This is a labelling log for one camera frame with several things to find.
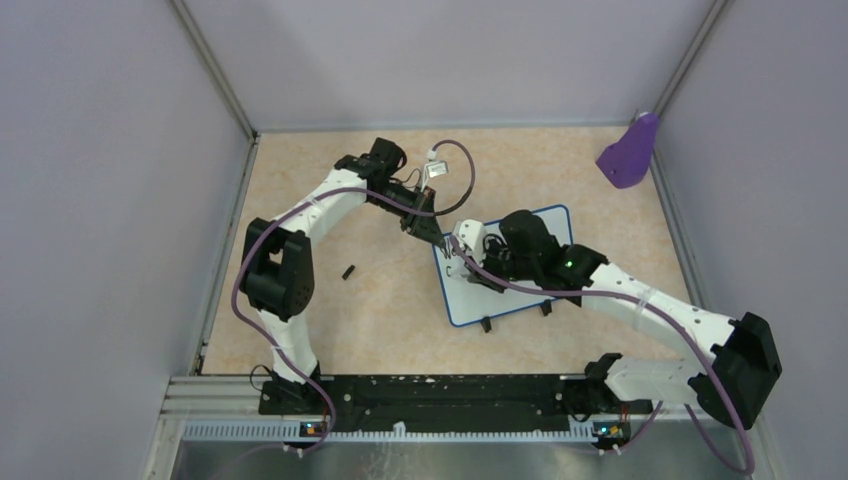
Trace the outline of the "blue framed whiteboard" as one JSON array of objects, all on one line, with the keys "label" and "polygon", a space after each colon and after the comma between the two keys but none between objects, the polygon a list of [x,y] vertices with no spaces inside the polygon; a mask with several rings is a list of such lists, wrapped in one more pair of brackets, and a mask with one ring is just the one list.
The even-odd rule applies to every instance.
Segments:
[{"label": "blue framed whiteboard", "polygon": [[[548,232],[560,245],[574,241],[571,215],[563,204],[532,210],[542,219]],[[453,327],[466,327],[483,323],[490,327],[491,320],[522,310],[542,307],[553,297],[543,297],[506,289],[503,293],[468,282],[470,271],[458,257],[446,258],[437,247],[432,247],[445,311]]]}]

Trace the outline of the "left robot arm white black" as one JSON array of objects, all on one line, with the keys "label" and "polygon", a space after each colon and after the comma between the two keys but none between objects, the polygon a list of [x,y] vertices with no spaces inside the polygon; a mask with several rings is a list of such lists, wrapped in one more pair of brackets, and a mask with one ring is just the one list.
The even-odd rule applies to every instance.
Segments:
[{"label": "left robot arm white black", "polygon": [[361,156],[338,160],[304,199],[271,220],[254,219],[245,234],[237,288],[260,315],[275,355],[272,382],[297,413],[319,404],[319,364],[304,312],[315,289],[313,248],[347,214],[366,203],[398,217],[408,235],[445,249],[430,187],[407,188],[395,173],[404,150],[378,138]]}]

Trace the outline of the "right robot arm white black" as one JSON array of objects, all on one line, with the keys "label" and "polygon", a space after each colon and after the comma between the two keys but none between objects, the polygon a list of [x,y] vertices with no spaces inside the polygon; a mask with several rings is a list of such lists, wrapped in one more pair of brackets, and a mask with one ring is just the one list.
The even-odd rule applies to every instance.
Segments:
[{"label": "right robot arm white black", "polygon": [[476,220],[456,223],[450,237],[469,280],[566,299],[600,312],[676,351],[675,361],[606,354],[585,374],[589,404],[612,412],[624,401],[695,404],[714,420],[749,430],[782,374],[770,324],[746,312],[715,313],[654,288],[604,254],[560,242],[529,210],[504,217],[496,233]]}]

